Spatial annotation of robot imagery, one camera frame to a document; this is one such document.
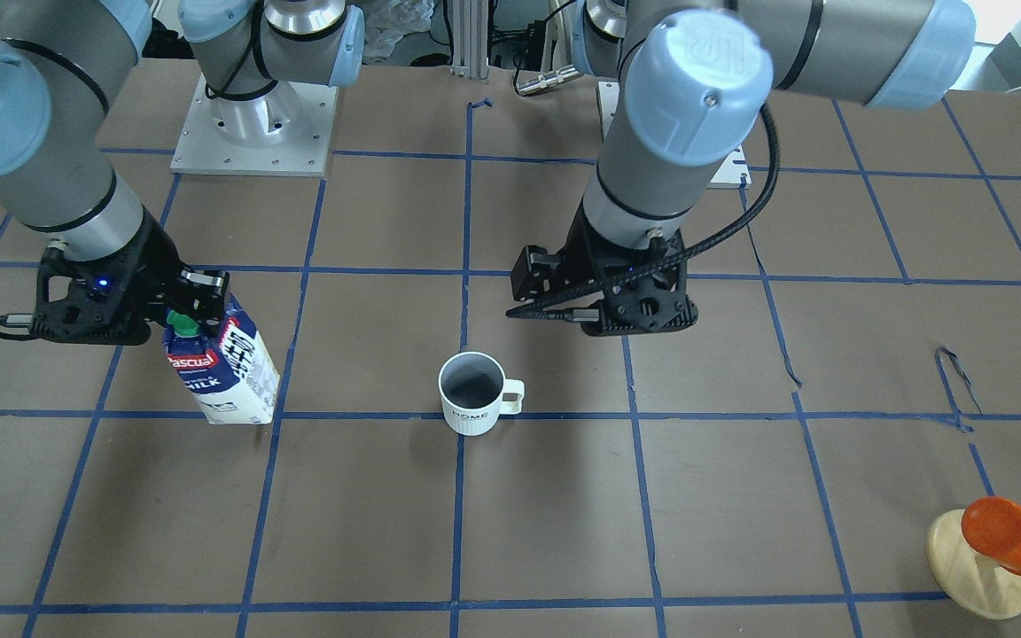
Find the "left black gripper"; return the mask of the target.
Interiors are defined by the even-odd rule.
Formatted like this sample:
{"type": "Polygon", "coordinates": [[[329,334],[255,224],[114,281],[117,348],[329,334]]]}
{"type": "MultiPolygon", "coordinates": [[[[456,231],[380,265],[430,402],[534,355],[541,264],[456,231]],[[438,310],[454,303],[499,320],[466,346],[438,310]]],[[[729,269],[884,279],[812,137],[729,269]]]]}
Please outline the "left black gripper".
{"type": "Polygon", "coordinates": [[[657,231],[647,249],[613,244],[579,207],[557,253],[524,246],[510,271],[521,302],[510,316],[577,323],[595,338],[686,330],[698,321],[686,294],[686,253],[680,231],[657,231]]]}

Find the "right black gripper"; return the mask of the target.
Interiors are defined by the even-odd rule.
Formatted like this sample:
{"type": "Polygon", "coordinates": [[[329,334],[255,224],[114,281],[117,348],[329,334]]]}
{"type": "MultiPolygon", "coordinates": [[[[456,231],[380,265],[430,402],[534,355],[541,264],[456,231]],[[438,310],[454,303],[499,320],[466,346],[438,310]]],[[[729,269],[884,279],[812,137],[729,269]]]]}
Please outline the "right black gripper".
{"type": "Polygon", "coordinates": [[[150,322],[218,338],[230,272],[191,269],[149,211],[121,249],[74,261],[54,243],[39,262],[32,336],[54,343],[142,345],[150,322]]]}

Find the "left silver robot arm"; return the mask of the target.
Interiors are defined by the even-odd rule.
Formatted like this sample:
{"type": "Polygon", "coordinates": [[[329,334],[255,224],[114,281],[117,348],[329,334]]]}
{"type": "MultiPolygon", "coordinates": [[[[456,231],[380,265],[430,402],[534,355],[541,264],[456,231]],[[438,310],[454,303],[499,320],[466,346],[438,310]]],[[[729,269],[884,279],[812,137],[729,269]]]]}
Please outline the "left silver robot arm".
{"type": "Polygon", "coordinates": [[[769,94],[928,108],[963,72],[976,29],[964,1],[580,1],[574,68],[616,81],[619,102],[563,249],[524,247],[507,315],[590,336],[693,326],[686,262],[744,229],[776,190],[769,94]],[[757,122],[769,167],[753,205],[686,246],[683,222],[757,122]]]}

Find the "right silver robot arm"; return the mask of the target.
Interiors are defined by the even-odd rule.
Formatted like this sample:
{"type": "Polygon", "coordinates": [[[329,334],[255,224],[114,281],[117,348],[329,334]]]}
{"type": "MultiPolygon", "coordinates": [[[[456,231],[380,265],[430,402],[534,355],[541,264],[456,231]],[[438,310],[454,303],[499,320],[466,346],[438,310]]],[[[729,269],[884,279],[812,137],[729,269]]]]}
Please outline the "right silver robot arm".
{"type": "MultiPolygon", "coordinates": [[[[201,67],[174,167],[323,171],[330,117],[309,105],[356,81],[364,17],[347,1],[183,1],[201,67]]],[[[0,1],[0,205],[40,234],[36,302],[0,339],[139,345],[188,318],[215,338],[230,275],[183,262],[96,137],[152,33],[146,1],[0,1]]]]}

